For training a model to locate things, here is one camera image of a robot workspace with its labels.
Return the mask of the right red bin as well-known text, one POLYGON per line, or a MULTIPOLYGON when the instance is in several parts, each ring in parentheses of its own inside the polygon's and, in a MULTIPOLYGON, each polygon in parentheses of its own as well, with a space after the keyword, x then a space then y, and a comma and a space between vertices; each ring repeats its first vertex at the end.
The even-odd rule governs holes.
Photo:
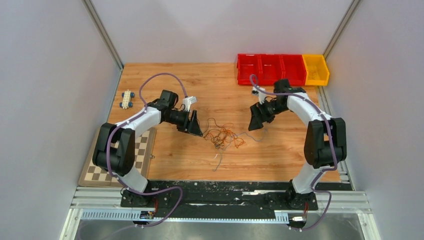
POLYGON ((283 54, 282 62, 285 68, 283 77, 289 80, 291 86, 304 86, 306 82, 306 68, 301 54, 283 54))

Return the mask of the wooden chessboard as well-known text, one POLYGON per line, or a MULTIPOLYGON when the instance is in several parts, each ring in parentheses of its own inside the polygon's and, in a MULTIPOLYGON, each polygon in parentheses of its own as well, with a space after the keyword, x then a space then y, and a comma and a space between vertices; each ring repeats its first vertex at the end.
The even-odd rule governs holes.
MULTIPOLYGON (((153 157, 153 147, 156 138, 156 129, 150 128, 135 139, 134 167, 143 176, 148 176, 150 161, 153 157)), ((112 178, 104 169, 93 164, 92 156, 99 133, 94 135, 87 159, 78 180, 80 187, 120 187, 121 184, 112 178)))

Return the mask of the yellow bin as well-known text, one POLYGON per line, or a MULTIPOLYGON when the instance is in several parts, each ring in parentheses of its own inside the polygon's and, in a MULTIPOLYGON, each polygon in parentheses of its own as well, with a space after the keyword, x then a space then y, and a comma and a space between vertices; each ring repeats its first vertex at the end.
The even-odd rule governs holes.
POLYGON ((303 54, 302 58, 306 70, 305 85, 327 86, 330 72, 325 57, 322 54, 303 54))

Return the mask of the toy block car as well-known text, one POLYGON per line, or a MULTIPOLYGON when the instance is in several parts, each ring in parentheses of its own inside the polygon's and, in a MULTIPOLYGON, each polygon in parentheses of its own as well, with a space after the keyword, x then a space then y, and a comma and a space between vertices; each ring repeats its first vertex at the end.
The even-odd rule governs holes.
POLYGON ((135 97, 135 93, 127 89, 122 94, 122 102, 119 103, 119 106, 126 110, 133 107, 132 99, 135 97))

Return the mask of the aluminium frame rail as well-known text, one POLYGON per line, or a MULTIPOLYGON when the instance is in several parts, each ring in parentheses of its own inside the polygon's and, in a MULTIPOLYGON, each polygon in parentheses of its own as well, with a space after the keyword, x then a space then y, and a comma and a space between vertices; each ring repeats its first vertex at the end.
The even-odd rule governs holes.
MULTIPOLYGON (((78 187, 74 193, 71 207, 81 209, 120 209, 121 188, 78 187)), ((258 210, 271 210, 283 213, 301 213, 304 207, 290 209, 283 203, 283 190, 247 190, 213 188, 211 190, 185 189, 181 200, 188 206, 254 206, 258 210)), ((329 214, 371 214, 372 209, 363 191, 331 191, 316 193, 308 203, 308 212, 329 214)))

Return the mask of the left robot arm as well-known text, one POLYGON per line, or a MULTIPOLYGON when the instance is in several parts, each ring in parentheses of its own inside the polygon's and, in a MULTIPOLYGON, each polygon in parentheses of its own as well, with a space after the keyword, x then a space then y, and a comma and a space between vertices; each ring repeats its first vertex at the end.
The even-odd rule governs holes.
POLYGON ((196 97, 185 97, 182 110, 175 108, 178 100, 177 93, 163 90, 159 98, 149 102, 135 115, 115 124, 106 122, 99 129, 92 163, 133 192, 133 200, 140 207, 152 203, 153 193, 146 189, 149 181, 135 167, 136 138, 163 122, 175 125, 179 132, 203 136, 197 111, 190 110, 190 106, 197 101, 196 97))

